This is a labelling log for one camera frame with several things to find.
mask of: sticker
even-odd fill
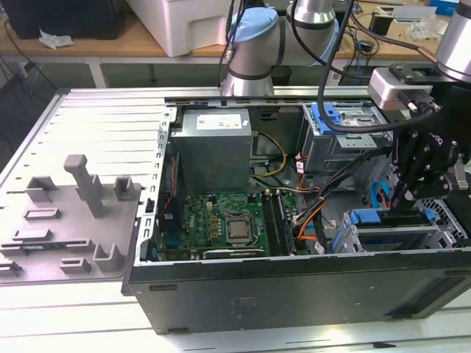
[[[335,228],[337,228],[337,223],[335,219],[327,221],[327,225],[324,226],[324,229],[335,229]]]
[[[206,114],[198,116],[196,130],[242,129],[240,114]]]
[[[304,163],[303,162],[296,162],[296,169],[297,169],[298,173],[304,174]]]
[[[324,246],[322,246],[319,242],[316,242],[316,245],[314,245],[314,248],[321,255],[323,255],[325,253]]]
[[[344,126],[359,126],[358,122],[353,119],[344,120],[343,123],[344,123]]]
[[[23,250],[44,250],[44,246],[42,245],[31,245],[31,246],[22,246]]]

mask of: floor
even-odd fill
[[[216,85],[217,65],[156,65],[156,70],[158,78],[153,82],[150,80],[147,65],[105,65],[105,75],[112,88]],[[42,72],[58,88],[94,87],[91,73],[86,65],[45,64]],[[320,68],[293,67],[289,83],[317,85],[320,73]],[[33,84],[34,96],[31,96]],[[0,93],[0,171],[37,121],[54,92],[47,81],[38,75],[38,71],[31,68],[28,80],[17,83],[7,92]]]

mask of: motherboard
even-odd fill
[[[187,195],[182,232],[164,238],[166,259],[293,254],[296,213],[291,193]]]

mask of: computer case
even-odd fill
[[[20,39],[39,38],[39,29],[72,38],[116,39],[125,22],[124,0],[2,0]]]

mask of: cpu socket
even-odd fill
[[[234,247],[246,246],[252,242],[252,216],[233,215],[225,217],[226,241]]]

